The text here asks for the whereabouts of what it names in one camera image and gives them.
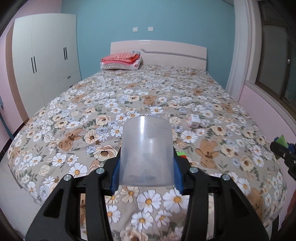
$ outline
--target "white headboard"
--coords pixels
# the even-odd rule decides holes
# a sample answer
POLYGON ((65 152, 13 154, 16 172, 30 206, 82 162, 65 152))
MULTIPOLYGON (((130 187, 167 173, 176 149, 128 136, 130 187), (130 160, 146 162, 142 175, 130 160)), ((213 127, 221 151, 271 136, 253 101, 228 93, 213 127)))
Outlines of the white headboard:
POLYGON ((143 64, 162 64, 205 70, 207 48, 171 41, 130 40, 111 43, 110 53, 139 50, 143 64))

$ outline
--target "floral bedsheet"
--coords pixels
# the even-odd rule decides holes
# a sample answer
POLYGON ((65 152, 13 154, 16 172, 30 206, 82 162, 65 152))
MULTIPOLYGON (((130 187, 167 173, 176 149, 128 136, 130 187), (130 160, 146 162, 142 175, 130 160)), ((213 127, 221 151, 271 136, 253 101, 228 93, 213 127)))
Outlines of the floral bedsheet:
MULTIPOLYGON (((8 151, 11 171, 41 205, 65 174, 87 175, 116 156, 125 121, 141 115, 166 119, 174 147, 192 166, 213 176, 229 174, 265 225, 279 214, 287 187, 268 141, 244 109, 206 71, 196 69, 150 65, 82 80, 17 134, 8 151), (197 129, 188 127, 191 113, 201 119, 197 129)), ((174 187, 120 186, 106 197, 114 240, 179 240, 188 200, 174 187)), ((85 196, 86 238, 84 203, 85 196)), ((211 201, 209 209, 213 213, 211 201)))

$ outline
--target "baseboard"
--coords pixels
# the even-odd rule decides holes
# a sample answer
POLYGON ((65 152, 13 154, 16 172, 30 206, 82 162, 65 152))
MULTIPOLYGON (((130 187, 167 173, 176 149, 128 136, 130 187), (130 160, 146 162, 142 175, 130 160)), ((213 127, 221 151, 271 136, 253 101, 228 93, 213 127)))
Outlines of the baseboard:
MULTIPOLYGON (((13 133, 13 136, 14 136, 14 137, 20 132, 20 130, 24 127, 24 125, 25 125, 25 123, 22 123, 22 124, 19 126, 19 128, 13 133)), ((9 148, 11 142, 12 142, 12 140, 9 139, 9 140, 6 142, 6 144, 5 144, 5 146, 3 147, 3 149, 1 150, 1 152, 0 152, 0 162, 1 162, 1 160, 3 159, 5 153, 7 152, 7 150, 8 150, 8 148, 9 148)))

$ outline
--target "pillow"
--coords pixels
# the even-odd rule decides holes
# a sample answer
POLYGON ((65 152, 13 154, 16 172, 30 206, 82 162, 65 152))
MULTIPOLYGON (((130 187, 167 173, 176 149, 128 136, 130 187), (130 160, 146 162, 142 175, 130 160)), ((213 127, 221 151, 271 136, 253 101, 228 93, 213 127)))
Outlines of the pillow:
POLYGON ((108 64, 104 64, 103 62, 101 62, 101 70, 110 70, 110 69, 138 70, 140 67, 141 61, 142 61, 142 58, 140 57, 133 64, 130 64, 130 65, 121 64, 119 61, 108 63, 108 64))

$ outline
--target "blue gripper pad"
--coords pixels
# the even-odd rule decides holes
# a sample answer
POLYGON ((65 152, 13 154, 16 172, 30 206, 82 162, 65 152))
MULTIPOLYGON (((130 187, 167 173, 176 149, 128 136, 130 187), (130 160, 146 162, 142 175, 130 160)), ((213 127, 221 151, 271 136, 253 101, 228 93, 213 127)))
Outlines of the blue gripper pad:
POLYGON ((118 186, 119 186, 119 163, 120 163, 119 160, 120 159, 118 159, 114 172, 112 173, 112 179, 111 179, 112 193, 115 193, 118 190, 118 186))
MULTIPOLYGON (((115 193, 118 190, 118 186, 119 186, 119 167, 120 167, 119 163, 120 163, 120 159, 117 161, 116 167, 112 174, 111 191, 113 193, 115 193)), ((181 174, 180 168, 177 165, 175 158, 174 158, 174 176, 175 176, 175 187, 180 193, 182 193, 184 190, 183 176, 181 174)))
POLYGON ((182 173, 180 171, 180 168, 179 168, 175 158, 174 158, 174 175, 175 175, 175 188, 180 193, 183 193, 183 190, 184 190, 183 175, 182 175, 182 173))

